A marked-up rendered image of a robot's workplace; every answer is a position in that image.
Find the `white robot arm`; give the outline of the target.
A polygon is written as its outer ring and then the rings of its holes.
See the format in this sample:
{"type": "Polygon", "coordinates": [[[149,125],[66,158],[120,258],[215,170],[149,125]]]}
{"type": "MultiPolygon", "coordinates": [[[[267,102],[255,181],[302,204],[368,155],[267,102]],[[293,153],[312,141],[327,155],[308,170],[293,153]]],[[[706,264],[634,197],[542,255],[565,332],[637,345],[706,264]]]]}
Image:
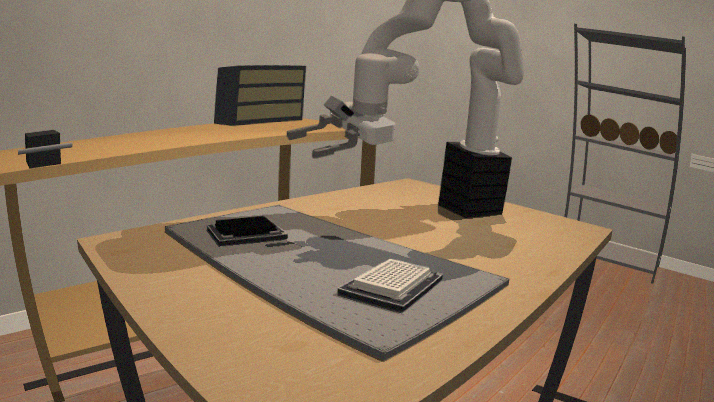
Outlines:
{"type": "Polygon", "coordinates": [[[510,21],[495,18],[489,0],[406,0],[397,15],[371,33],[356,58],[353,108],[333,96],[324,106],[344,121],[352,115],[386,114],[389,84],[410,83],[420,70],[418,61],[411,55],[386,48],[402,35],[431,28],[444,1],[461,2],[474,43],[499,49],[478,48],[470,55],[466,139],[460,142],[465,150],[498,155],[500,150],[495,146],[501,93],[497,81],[510,85],[521,83],[524,63],[516,27],[510,21]]]}

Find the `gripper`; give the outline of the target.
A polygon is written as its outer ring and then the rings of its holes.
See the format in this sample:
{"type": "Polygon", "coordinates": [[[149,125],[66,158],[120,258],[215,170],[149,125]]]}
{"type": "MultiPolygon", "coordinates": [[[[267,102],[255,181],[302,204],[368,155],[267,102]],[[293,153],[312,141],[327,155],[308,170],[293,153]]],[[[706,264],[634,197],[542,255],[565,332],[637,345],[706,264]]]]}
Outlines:
{"type": "Polygon", "coordinates": [[[323,129],[327,124],[333,124],[338,128],[342,127],[345,129],[345,137],[349,139],[347,143],[334,146],[330,145],[312,150],[312,158],[320,158],[333,155],[336,151],[355,147],[358,138],[371,145],[393,141],[395,134],[395,122],[383,117],[386,114],[375,116],[364,115],[361,117],[355,117],[352,115],[352,117],[349,117],[346,121],[344,121],[330,111],[330,117],[326,114],[320,115],[318,124],[288,130],[286,132],[286,136],[288,137],[288,140],[306,137],[307,132],[323,129]]]}

